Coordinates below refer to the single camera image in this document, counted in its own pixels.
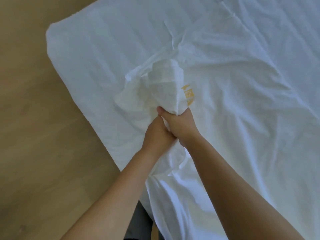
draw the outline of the finger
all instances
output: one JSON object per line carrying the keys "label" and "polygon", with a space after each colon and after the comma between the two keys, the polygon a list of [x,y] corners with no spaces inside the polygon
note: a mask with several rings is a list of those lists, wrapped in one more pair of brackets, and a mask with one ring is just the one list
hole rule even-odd
{"label": "finger", "polygon": [[170,118],[173,116],[173,114],[167,112],[164,110],[164,108],[162,108],[161,106],[157,107],[157,112],[160,116],[162,116],[163,118],[165,118],[166,121],[169,121]]}

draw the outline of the dark pants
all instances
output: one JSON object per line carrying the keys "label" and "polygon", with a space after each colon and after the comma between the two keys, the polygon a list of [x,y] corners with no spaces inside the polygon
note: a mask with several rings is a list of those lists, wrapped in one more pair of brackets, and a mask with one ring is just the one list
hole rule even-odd
{"label": "dark pants", "polygon": [[[150,240],[153,221],[143,208],[140,201],[134,210],[124,239]],[[159,231],[159,240],[164,240]]]}

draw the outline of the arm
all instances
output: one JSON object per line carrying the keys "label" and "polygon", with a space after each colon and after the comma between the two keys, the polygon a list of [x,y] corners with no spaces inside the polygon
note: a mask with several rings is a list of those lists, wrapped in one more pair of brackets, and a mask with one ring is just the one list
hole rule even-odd
{"label": "arm", "polygon": [[141,150],[61,240],[123,239],[152,167],[174,141],[162,118],[155,118],[146,131]]}
{"label": "arm", "polygon": [[303,239],[200,135],[190,109],[176,116],[159,107],[158,113],[190,153],[229,239]]}

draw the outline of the person's right arm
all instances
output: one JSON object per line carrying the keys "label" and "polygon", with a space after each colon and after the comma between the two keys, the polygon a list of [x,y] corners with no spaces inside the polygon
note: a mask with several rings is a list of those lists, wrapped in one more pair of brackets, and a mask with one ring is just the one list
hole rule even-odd
{"label": "person's right arm", "polygon": [[201,136],[190,109],[180,116],[157,110],[190,153],[229,239],[303,239]]}

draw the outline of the hand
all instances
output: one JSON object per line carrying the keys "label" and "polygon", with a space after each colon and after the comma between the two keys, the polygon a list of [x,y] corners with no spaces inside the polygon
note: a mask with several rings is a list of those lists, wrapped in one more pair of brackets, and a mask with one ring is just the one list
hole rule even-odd
{"label": "hand", "polygon": [[176,137],[168,131],[163,119],[157,116],[146,130],[142,150],[159,159],[173,145]]}
{"label": "hand", "polygon": [[170,131],[179,139],[182,146],[185,147],[187,141],[192,137],[201,136],[189,108],[181,115],[171,114],[160,106],[157,112],[168,122]]}

